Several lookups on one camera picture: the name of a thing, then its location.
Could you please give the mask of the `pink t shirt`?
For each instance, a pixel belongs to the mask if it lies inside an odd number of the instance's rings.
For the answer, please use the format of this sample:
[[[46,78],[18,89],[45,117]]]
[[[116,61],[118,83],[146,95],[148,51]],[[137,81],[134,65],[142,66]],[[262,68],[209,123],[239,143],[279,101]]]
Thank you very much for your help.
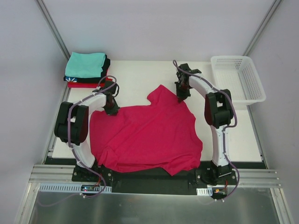
[[[147,99],[149,105],[123,107],[116,116],[91,115],[91,152],[98,164],[121,173],[163,168],[170,175],[199,167],[203,143],[186,103],[163,85]]]

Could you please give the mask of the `white plastic laundry basket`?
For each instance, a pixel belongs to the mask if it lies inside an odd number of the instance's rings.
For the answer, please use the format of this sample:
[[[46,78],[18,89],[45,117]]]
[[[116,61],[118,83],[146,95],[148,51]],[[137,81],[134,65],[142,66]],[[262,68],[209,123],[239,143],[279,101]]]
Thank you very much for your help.
[[[215,85],[231,92],[235,107],[266,100],[263,85],[252,59],[248,56],[213,56],[211,66]]]

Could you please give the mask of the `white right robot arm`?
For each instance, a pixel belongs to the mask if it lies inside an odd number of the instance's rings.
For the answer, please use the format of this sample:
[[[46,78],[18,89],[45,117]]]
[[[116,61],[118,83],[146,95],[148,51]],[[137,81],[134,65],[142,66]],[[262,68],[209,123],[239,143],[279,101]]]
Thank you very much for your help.
[[[177,64],[176,95],[179,102],[191,96],[195,89],[204,99],[204,118],[210,126],[213,140],[213,155],[210,166],[200,175],[203,183],[215,186],[223,183],[232,174],[232,165],[228,156],[228,129],[236,127],[236,112],[228,89],[219,90],[201,75],[199,69],[192,70],[188,64]]]

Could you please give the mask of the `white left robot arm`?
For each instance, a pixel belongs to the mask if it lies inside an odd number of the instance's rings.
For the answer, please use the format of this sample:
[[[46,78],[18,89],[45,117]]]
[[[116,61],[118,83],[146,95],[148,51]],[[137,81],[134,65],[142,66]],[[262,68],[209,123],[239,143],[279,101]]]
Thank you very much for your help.
[[[98,109],[103,109],[107,115],[116,115],[119,110],[115,100],[118,91],[116,82],[106,81],[104,87],[93,90],[77,103],[64,101],[59,107],[54,135],[70,148],[77,165],[84,168],[83,177],[90,182],[99,176],[98,169],[93,166],[96,159],[87,141],[90,116]]]

